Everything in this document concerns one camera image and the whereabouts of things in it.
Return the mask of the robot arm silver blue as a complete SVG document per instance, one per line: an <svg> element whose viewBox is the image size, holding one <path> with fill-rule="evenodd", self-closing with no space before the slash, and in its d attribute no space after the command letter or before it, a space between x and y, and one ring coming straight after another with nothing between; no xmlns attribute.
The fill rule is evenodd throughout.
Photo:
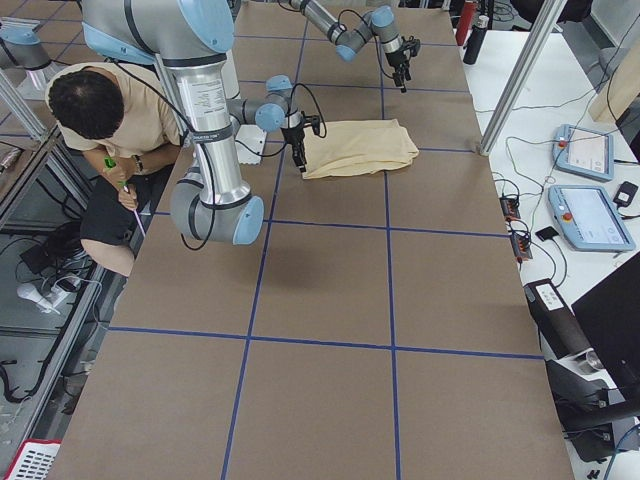
<svg viewBox="0 0 640 480"><path fill-rule="evenodd" d="M403 36L388 5L360 14L352 9L334 16L318 1L277 1L284 10L297 12L315 26L335 46L337 55L351 62L370 42L376 48L376 61L382 76L393 81L401 93L411 80L410 63L420 51L421 42Z"/></svg>
<svg viewBox="0 0 640 480"><path fill-rule="evenodd" d="M171 195L171 218L182 235L201 241L248 245L259 236L264 204L241 176L235 135L242 123L282 131L299 167L306 163L304 130L320 130L294 102L283 75L267 83L262 101L229 101L223 66L234 43L234 21L225 1L86 1L87 45L124 62L162 65L177 84L174 105L191 135L196 157Z"/></svg>

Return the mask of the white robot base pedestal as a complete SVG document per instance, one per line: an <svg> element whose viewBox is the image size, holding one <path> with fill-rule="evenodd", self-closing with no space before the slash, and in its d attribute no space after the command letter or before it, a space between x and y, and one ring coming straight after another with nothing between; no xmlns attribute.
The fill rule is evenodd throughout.
<svg viewBox="0 0 640 480"><path fill-rule="evenodd" d="M238 161L244 165L259 165L267 133L256 125L241 125L235 135Z"/></svg>

